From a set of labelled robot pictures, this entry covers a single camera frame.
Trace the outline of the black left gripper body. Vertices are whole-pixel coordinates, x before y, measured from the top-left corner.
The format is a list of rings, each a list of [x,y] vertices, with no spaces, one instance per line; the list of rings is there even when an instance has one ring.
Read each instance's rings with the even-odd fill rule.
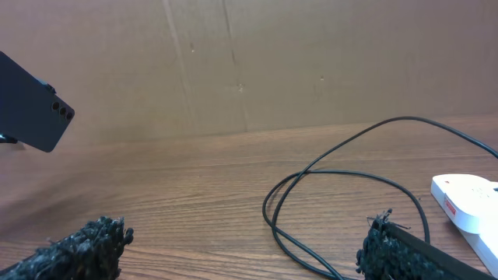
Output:
[[[18,140],[15,138],[9,137],[7,135],[0,135],[0,142],[1,143],[16,144],[18,142]]]

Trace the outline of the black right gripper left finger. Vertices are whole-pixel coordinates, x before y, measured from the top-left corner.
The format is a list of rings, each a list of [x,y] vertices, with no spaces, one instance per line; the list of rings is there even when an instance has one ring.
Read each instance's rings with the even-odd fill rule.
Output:
[[[115,280],[134,230],[123,218],[89,221],[79,231],[1,270],[1,280]]]

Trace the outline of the Samsung Galaxy smartphone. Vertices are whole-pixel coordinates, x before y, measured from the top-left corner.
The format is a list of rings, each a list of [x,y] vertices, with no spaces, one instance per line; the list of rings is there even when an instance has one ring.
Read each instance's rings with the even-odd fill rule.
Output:
[[[1,53],[1,135],[52,152],[74,116],[53,86]]]

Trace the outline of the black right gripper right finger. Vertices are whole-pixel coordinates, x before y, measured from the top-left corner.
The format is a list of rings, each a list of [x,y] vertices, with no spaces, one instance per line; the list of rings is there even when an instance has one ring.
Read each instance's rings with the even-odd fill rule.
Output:
[[[494,280],[391,222],[387,210],[369,217],[370,229],[356,254],[356,272],[368,280]]]

